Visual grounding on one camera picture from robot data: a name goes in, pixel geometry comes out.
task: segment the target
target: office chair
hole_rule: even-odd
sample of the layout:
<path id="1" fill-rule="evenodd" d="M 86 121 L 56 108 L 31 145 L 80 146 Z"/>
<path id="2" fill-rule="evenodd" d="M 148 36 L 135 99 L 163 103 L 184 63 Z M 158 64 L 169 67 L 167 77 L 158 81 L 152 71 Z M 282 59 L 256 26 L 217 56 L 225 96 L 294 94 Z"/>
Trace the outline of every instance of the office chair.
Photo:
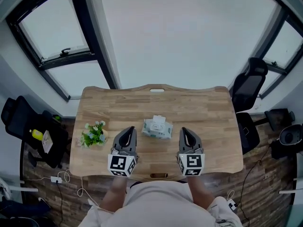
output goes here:
<path id="1" fill-rule="evenodd" d="M 71 139 L 68 139 L 68 132 L 62 128 L 61 124 L 52 119 L 50 112 L 44 111 L 42 114 L 37 114 L 25 98 L 19 96 L 16 100 L 7 99 L 1 119 L 8 134 L 23 140 L 38 151 L 41 158 L 34 157 L 30 152 L 28 154 L 28 159 L 33 166 L 37 165 L 37 161 L 44 161 L 52 168 L 61 167 L 64 153 L 69 154 L 66 147 L 71 143 Z M 42 133 L 49 131 L 53 145 L 48 154 L 44 152 L 42 142 L 31 135 L 30 130 L 34 129 Z"/>
<path id="2" fill-rule="evenodd" d="M 260 138 L 252 118 L 248 113 L 239 113 L 251 109 L 268 73 L 266 63 L 259 58 L 249 58 L 248 69 L 237 76 L 233 84 L 232 103 L 236 112 L 243 154 L 254 149 Z"/>

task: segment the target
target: wooden table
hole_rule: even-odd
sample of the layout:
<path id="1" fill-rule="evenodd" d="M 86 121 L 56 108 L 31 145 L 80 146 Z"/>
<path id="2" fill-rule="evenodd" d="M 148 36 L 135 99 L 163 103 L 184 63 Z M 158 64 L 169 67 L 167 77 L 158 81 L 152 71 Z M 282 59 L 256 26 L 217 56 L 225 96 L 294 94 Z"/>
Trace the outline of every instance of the wooden table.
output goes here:
<path id="1" fill-rule="evenodd" d="M 164 91 L 150 91 L 159 88 Z M 141 134 L 143 120 L 155 114 L 166 117 L 166 121 L 173 124 L 170 140 Z M 105 130 L 109 133 L 106 145 L 79 146 L 84 125 L 101 120 L 107 123 Z M 134 180 L 159 180 L 152 178 L 151 174 L 165 173 L 165 180 L 184 178 L 176 162 L 181 127 L 193 130 L 202 140 L 205 153 L 203 173 L 236 173 L 243 169 L 240 134 L 227 88 L 191 90 L 168 85 L 145 85 L 123 90 L 98 87 L 83 90 L 72 136 L 71 173 L 77 176 L 110 175 L 107 155 L 114 137 L 132 125 L 138 132 L 136 152 L 140 156 L 131 175 Z"/>

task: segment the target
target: chair backrest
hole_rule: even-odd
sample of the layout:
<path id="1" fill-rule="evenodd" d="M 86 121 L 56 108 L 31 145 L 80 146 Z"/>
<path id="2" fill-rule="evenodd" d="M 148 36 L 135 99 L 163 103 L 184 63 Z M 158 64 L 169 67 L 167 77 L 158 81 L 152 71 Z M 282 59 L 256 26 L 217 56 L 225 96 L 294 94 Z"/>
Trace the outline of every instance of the chair backrest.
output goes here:
<path id="1" fill-rule="evenodd" d="M 23 140 L 24 128 L 27 121 L 36 116 L 37 113 L 31 108 L 25 98 L 19 96 L 10 109 L 8 117 L 5 118 L 5 122 L 3 121 L 5 123 L 5 130 L 8 134 Z"/>
<path id="2" fill-rule="evenodd" d="M 10 97 L 6 100 L 6 103 L 5 103 L 5 105 L 2 109 L 2 113 L 1 113 L 1 119 L 5 125 L 7 124 L 8 120 L 9 120 L 9 116 L 10 116 L 11 112 L 14 110 L 15 103 L 16 103 L 16 100 L 14 100 Z"/>
<path id="3" fill-rule="evenodd" d="M 232 103 L 235 112 L 251 109 L 268 73 L 266 63 L 259 58 L 251 57 L 249 67 L 235 79 L 232 90 Z"/>

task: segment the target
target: power outlet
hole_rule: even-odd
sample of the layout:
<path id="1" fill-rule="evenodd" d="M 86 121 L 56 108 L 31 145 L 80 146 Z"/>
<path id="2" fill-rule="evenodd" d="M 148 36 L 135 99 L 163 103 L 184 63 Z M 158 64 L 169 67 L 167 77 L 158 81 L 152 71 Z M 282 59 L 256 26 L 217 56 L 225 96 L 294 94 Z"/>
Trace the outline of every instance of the power outlet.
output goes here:
<path id="1" fill-rule="evenodd" d="M 62 178 L 56 177 L 56 176 L 51 176 L 51 181 L 52 181 L 52 183 L 62 183 Z"/>
<path id="2" fill-rule="evenodd" d="M 228 199 L 228 200 L 227 200 L 227 204 L 228 204 L 228 206 L 231 208 L 232 211 L 235 211 L 235 210 L 236 210 L 237 207 L 235 206 L 236 203 L 234 202 L 234 200 Z"/>

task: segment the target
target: black cable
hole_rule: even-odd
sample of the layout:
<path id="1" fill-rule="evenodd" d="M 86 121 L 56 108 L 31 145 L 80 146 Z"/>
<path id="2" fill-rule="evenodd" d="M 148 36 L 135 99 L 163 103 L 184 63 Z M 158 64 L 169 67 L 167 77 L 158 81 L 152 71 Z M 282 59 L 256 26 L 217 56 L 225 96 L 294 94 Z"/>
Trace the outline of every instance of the black cable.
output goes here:
<path id="1" fill-rule="evenodd" d="M 248 171 L 246 177 L 244 178 L 243 184 L 242 184 L 242 191 L 241 191 L 240 200 L 239 200 L 239 202 L 237 202 L 237 203 L 234 205 L 235 207 L 238 207 L 238 205 L 241 204 L 241 205 L 240 205 L 240 209 L 241 209 L 241 211 L 243 212 L 243 215 L 244 215 L 245 219 L 248 220 L 248 227 L 250 227 L 250 220 L 246 217 L 246 215 L 245 215 L 245 213 L 244 213 L 244 211 L 243 211 L 243 209 L 242 209 L 242 202 L 241 202 L 241 200 L 242 200 L 242 195 L 243 195 L 243 191 L 244 191 L 244 184 L 245 184 L 246 178 L 248 177 L 248 175 L 250 174 L 250 172 L 252 171 L 252 169 L 258 164 L 258 162 L 259 162 L 259 165 L 262 165 L 262 159 L 264 158 L 264 156 L 265 156 L 266 153 L 268 152 L 269 147 L 267 148 L 267 150 L 265 151 L 265 153 L 264 153 L 264 155 L 261 157 L 261 159 L 258 160 L 258 161 L 256 161 L 255 165 Z"/>
<path id="2" fill-rule="evenodd" d="M 57 187 L 58 187 L 59 192 L 60 192 L 60 195 L 61 195 L 61 206 L 60 206 L 61 222 L 60 222 L 60 224 L 59 224 L 59 227 L 60 227 L 61 223 L 63 222 L 63 212 L 62 212 L 63 197 L 62 197 L 62 193 L 61 193 L 60 187 L 59 187 L 59 185 L 58 185 L 58 181 L 56 181 L 56 184 L 57 184 Z"/>

